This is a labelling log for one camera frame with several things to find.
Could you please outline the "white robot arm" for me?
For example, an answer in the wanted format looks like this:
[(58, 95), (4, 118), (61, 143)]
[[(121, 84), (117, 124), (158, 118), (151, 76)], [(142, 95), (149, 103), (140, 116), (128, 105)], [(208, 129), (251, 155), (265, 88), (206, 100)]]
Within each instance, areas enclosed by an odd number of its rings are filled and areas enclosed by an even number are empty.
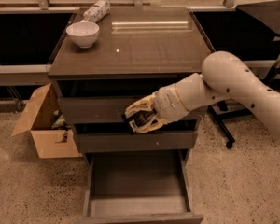
[(217, 51), (201, 72), (164, 86), (125, 109), (133, 133), (148, 133), (176, 122), (191, 111), (232, 98), (280, 138), (280, 93), (263, 84), (235, 55)]

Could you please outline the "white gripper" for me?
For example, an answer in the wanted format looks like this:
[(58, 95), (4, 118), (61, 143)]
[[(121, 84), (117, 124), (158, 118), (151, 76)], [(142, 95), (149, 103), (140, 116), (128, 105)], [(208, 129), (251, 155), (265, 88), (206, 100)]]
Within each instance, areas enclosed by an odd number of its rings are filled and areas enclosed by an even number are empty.
[(139, 112), (145, 112), (153, 117), (132, 119), (129, 125), (134, 133), (156, 131), (166, 124), (181, 120), (189, 113), (179, 97), (176, 84), (162, 87), (153, 94), (135, 101), (125, 109), (125, 116), (129, 118)]

